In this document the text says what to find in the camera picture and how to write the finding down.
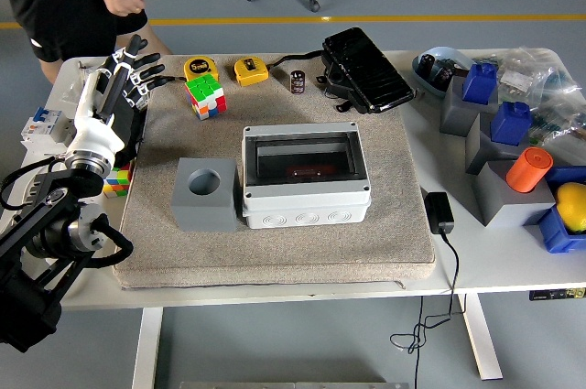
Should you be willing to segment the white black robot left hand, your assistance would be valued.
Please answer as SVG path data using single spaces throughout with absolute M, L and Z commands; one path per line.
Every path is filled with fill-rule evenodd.
M 76 134 L 67 165 L 100 167 L 107 172 L 137 155 L 152 90 L 170 82 L 158 53 L 139 57 L 147 41 L 133 35 L 126 47 L 89 73 L 74 116 Z

